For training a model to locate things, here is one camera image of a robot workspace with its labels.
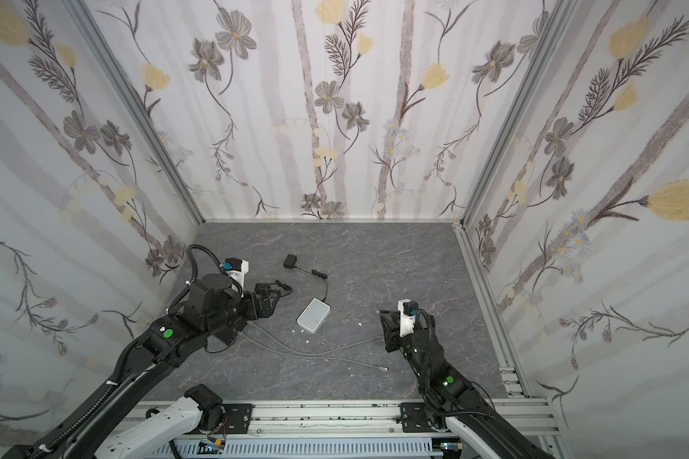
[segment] gray cable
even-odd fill
[[[266,345],[263,344],[263,343],[257,342],[255,339],[252,339],[251,337],[249,337],[244,331],[239,331],[238,334],[244,336],[245,339],[247,339],[247,340],[253,342],[253,344],[256,344],[257,346],[262,347],[262,348],[265,349],[265,350],[269,350],[270,352],[276,353],[276,354],[286,355],[286,356],[288,356],[288,357],[316,358],[316,359],[320,359],[320,360],[325,360],[325,359],[327,359],[327,360],[338,360],[338,361],[342,361],[342,362],[355,363],[355,364],[357,364],[357,365],[362,365],[362,366],[367,366],[367,367],[369,367],[369,368],[378,369],[378,370],[380,370],[381,372],[387,372],[387,371],[388,371],[388,369],[387,369],[385,366],[371,365],[370,363],[358,362],[357,360],[351,360],[351,359],[349,359],[349,358],[342,358],[342,357],[317,357],[317,356],[315,356],[315,355],[299,355],[299,354],[284,353],[284,352],[281,352],[280,350],[275,350],[275,349],[273,349],[272,347],[268,347],[268,346],[266,346]]]
[[[258,330],[260,330],[261,332],[263,332],[264,334],[266,334],[269,338],[271,338],[273,341],[275,341],[276,343],[278,343],[278,344],[280,344],[281,346],[285,347],[286,349],[290,350],[291,352],[293,352],[293,353],[295,353],[295,354],[299,354],[299,355],[306,355],[306,356],[327,355],[327,354],[335,353],[335,352],[340,351],[340,350],[343,350],[343,349],[347,349],[348,347],[357,346],[358,344],[369,343],[369,342],[371,342],[371,341],[375,341],[376,339],[379,339],[379,338],[380,338],[380,336],[376,336],[375,338],[363,339],[362,341],[358,341],[357,343],[348,344],[347,346],[337,347],[336,349],[327,350],[327,351],[325,351],[325,352],[323,352],[323,353],[303,353],[303,352],[301,352],[301,351],[299,351],[299,350],[293,349],[292,347],[286,346],[284,343],[281,342],[280,339],[278,339],[278,338],[276,338],[274,335],[271,335],[270,333],[268,333],[268,331],[266,331],[263,327],[259,326],[259,325],[256,324],[255,322],[248,322],[248,325],[257,328]]]

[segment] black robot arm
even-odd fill
[[[550,459],[552,456],[527,440],[482,398],[472,383],[444,358],[436,338],[436,320],[414,301],[404,304],[404,314],[416,316],[413,333],[400,336],[400,312],[381,311],[380,323],[386,351],[399,350],[419,381],[428,421],[435,429],[447,428],[446,418],[456,418],[503,459]]]
[[[192,250],[207,252],[219,273],[197,278]],[[87,400],[33,445],[13,446],[3,459],[91,459],[131,409],[191,354],[202,349],[208,337],[231,344],[248,320],[270,317],[281,296],[265,284],[242,291],[243,261],[222,264],[212,252],[191,244],[186,249],[192,279],[168,308],[121,352],[114,371]],[[182,299],[189,294],[187,301]]]

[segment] wall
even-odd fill
[[[0,445],[31,443],[99,386],[195,231],[47,3],[0,2]]]
[[[87,3],[202,213],[302,220],[457,218],[553,6]]]
[[[572,457],[689,457],[689,1],[579,3],[469,231]]]

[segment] white box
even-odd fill
[[[303,310],[301,316],[296,319],[296,322],[304,330],[310,334],[314,334],[324,322],[324,318],[329,314],[329,305],[322,302],[318,298],[312,299],[312,302]]]

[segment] floor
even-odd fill
[[[492,397],[505,398],[498,364],[475,291],[451,225],[447,223],[206,223],[196,243],[220,259],[250,262],[245,288],[280,280],[294,288],[276,313],[256,322],[290,347],[317,353],[367,338],[379,337],[334,354],[374,363],[387,372],[353,363],[292,358],[261,349],[238,338],[229,350],[202,351],[156,386],[150,400],[177,399],[188,388],[206,384],[223,399],[415,399],[416,378],[400,353],[386,353],[376,310],[395,310],[409,298],[436,317],[436,335],[447,360],[481,384]],[[199,252],[200,274],[215,271]],[[314,296],[322,298],[324,282],[311,274],[287,270],[286,254],[297,266],[329,277],[329,316],[315,334],[301,330],[296,319]],[[173,288],[175,296],[190,277],[185,264]],[[282,350],[261,331],[245,332]],[[224,344],[212,338],[210,350]]]

